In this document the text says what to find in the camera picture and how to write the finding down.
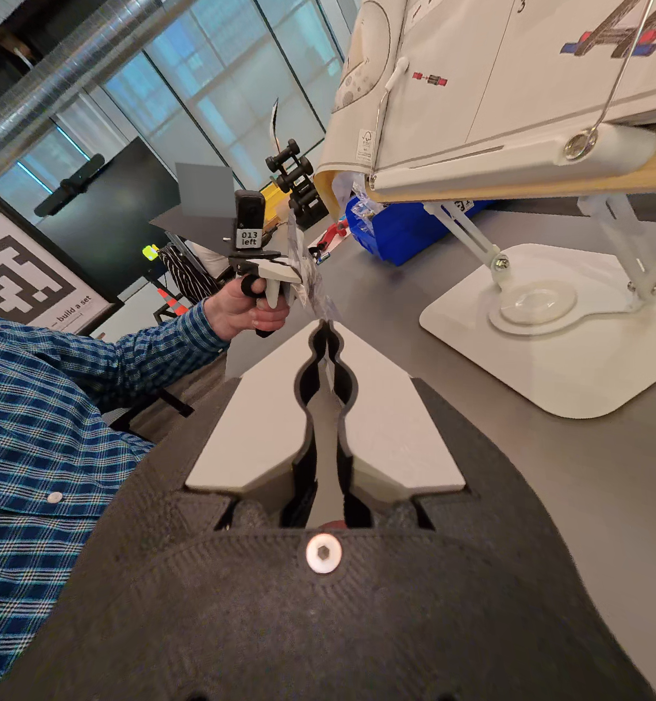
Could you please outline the blue plastic bin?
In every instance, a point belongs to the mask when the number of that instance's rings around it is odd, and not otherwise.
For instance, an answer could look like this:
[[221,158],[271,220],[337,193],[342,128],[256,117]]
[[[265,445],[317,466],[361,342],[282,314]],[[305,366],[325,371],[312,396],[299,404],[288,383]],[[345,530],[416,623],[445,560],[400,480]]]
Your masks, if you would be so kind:
[[367,252],[397,267],[450,233],[422,203],[388,205],[369,221],[359,216],[363,213],[365,208],[353,196],[345,209],[352,237]]

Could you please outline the clear bags of parts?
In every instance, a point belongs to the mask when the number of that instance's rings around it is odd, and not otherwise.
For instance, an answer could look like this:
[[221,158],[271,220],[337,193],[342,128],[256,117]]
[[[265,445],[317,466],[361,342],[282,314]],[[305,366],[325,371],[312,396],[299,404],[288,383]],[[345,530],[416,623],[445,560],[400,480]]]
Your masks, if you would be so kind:
[[360,221],[359,226],[373,235],[373,220],[385,207],[368,195],[367,184],[367,176],[363,172],[341,171],[333,178],[331,187],[338,214],[342,216],[351,212]]

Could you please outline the person's left forearm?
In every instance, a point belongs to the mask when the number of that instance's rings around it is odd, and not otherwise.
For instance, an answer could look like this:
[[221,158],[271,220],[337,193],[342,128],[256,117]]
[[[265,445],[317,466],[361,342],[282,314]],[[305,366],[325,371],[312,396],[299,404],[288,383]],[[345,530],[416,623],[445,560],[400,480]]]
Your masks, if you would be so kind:
[[96,341],[87,393],[102,412],[131,407],[215,361],[229,346],[211,328],[199,303],[176,320],[112,344]]

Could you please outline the person's plaid shirt torso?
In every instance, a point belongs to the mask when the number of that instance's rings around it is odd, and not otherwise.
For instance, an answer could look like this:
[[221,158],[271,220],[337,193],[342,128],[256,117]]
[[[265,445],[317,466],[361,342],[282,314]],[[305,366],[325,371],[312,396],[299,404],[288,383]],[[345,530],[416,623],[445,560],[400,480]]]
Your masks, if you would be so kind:
[[115,409],[87,393],[96,341],[0,319],[0,681],[153,446],[110,428]]

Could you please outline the black monitor screen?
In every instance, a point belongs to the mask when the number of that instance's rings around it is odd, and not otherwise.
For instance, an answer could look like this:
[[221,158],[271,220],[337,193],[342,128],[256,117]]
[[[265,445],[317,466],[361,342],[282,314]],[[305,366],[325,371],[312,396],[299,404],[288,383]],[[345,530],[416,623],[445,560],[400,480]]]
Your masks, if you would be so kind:
[[118,296],[151,269],[143,249],[169,243],[150,220],[178,204],[177,181],[137,137],[84,192],[36,226],[97,285]]

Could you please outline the black dumbbell rack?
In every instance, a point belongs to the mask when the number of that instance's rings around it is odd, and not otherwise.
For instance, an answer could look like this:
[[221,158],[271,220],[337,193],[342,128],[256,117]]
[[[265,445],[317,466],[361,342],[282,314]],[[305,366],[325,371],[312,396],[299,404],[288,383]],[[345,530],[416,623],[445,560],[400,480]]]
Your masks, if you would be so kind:
[[265,163],[269,171],[276,175],[278,188],[289,195],[288,206],[301,231],[306,231],[328,216],[329,212],[312,180],[313,166],[308,158],[300,154],[300,147],[294,139],[289,139],[287,147],[278,154],[268,156]]

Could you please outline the white book stand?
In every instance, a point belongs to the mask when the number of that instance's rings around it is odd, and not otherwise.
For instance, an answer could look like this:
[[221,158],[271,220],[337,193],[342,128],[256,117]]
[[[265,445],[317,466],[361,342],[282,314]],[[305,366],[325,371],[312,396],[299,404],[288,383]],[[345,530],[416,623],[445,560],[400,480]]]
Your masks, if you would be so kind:
[[[568,139],[517,142],[417,168],[375,171],[371,192],[388,203],[422,203],[482,264],[428,306],[423,329],[543,410],[565,418],[604,416],[656,382],[656,262],[641,288],[621,289],[624,251],[639,222],[629,194],[656,189],[656,114],[640,123],[604,118],[595,143],[569,156]],[[333,178],[314,184],[332,217]],[[524,244],[502,251],[465,214],[472,200],[554,197],[561,188],[620,246],[610,255]]]

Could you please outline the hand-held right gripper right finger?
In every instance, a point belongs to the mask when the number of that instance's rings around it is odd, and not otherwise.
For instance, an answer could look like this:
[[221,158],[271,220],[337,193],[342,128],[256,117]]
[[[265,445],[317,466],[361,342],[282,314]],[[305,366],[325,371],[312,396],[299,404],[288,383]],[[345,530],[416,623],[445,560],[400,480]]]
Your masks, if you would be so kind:
[[326,330],[342,403],[336,463],[349,527],[414,497],[456,494],[466,482],[414,378],[339,322]]

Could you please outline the silver ventilation duct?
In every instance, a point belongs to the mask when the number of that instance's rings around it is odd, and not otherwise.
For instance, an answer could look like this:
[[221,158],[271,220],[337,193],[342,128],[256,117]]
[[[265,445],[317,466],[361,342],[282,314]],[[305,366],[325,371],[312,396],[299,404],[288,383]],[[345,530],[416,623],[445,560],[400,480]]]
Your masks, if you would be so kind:
[[0,98],[0,176],[45,124],[165,30],[193,1],[107,1]]

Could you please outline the large clear plastic bag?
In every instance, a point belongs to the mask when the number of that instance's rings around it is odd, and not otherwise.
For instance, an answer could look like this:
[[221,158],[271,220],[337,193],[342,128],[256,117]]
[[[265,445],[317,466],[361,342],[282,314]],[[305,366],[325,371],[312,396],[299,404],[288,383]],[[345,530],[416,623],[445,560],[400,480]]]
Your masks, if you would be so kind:
[[299,230],[293,210],[289,210],[287,220],[288,264],[300,278],[299,283],[291,284],[291,291],[307,311],[313,311],[317,323],[311,322],[299,333],[307,341],[309,351],[316,353],[313,342],[320,341],[316,336],[322,330],[323,322],[341,322],[342,317],[332,298],[325,292],[321,271],[309,253],[304,234]]

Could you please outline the orange traffic cone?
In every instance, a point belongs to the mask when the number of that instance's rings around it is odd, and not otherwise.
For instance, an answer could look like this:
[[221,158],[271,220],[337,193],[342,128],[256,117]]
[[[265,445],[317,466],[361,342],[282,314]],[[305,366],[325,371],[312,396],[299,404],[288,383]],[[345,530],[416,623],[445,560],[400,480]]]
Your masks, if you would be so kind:
[[181,303],[176,297],[174,297],[166,288],[157,287],[157,292],[165,301],[165,306],[154,314],[158,323],[162,323],[160,319],[161,315],[163,314],[166,314],[167,316],[172,318],[174,316],[183,316],[188,312],[188,308],[183,303]]

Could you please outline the black video bar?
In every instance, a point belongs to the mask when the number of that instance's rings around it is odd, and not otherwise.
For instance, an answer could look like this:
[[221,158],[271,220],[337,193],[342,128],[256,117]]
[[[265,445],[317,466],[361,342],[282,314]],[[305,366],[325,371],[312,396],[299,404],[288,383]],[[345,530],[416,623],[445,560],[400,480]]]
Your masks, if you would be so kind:
[[105,164],[104,155],[95,154],[75,173],[61,180],[60,187],[34,208],[34,215],[45,218],[57,214],[72,200],[86,192],[89,184],[99,176]]

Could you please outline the person's left hand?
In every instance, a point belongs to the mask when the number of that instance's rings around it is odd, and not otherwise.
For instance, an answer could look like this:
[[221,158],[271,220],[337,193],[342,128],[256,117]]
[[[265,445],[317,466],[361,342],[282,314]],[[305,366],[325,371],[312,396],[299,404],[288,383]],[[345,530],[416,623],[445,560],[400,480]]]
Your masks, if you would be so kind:
[[287,300],[281,295],[277,305],[271,307],[266,285],[264,278],[245,275],[205,300],[204,314],[218,338],[232,341],[246,330],[266,337],[284,326],[290,312]]

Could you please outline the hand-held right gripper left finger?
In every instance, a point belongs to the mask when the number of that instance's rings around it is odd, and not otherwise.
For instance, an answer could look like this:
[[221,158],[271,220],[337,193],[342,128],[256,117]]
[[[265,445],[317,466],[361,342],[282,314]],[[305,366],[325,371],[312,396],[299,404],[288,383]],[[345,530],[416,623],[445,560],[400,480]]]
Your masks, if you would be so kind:
[[185,486],[262,505],[282,527],[305,527],[317,493],[307,405],[320,388],[329,325],[311,322],[245,372]]

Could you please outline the red tool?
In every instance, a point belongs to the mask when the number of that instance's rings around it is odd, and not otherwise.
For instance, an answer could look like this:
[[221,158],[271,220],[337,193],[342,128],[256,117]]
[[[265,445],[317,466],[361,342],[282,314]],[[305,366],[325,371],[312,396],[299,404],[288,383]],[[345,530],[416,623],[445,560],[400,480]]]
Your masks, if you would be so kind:
[[322,237],[315,243],[315,247],[322,252],[327,252],[334,248],[350,233],[349,225],[346,219],[341,219],[336,223],[331,224],[323,233]]

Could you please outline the framed black white poster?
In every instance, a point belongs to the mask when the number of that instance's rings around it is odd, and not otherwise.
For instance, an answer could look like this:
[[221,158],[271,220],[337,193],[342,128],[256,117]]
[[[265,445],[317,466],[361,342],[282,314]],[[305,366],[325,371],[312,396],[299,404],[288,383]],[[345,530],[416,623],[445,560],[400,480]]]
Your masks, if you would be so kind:
[[123,302],[0,198],[0,318],[88,335]]

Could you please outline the lego instruction booklet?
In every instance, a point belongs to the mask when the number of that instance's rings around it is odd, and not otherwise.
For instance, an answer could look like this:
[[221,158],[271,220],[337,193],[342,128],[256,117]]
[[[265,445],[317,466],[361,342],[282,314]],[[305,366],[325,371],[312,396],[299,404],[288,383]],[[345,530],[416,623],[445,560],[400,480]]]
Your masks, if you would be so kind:
[[363,1],[317,169],[417,168],[656,114],[656,1]]

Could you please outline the black white striped cloth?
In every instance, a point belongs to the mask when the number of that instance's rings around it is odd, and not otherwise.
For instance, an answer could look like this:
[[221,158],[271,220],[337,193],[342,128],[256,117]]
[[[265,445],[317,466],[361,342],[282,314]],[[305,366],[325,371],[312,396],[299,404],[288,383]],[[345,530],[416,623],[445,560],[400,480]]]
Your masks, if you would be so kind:
[[208,272],[201,272],[192,260],[173,243],[159,249],[158,257],[172,275],[179,292],[196,305],[206,298],[218,294],[220,286]]

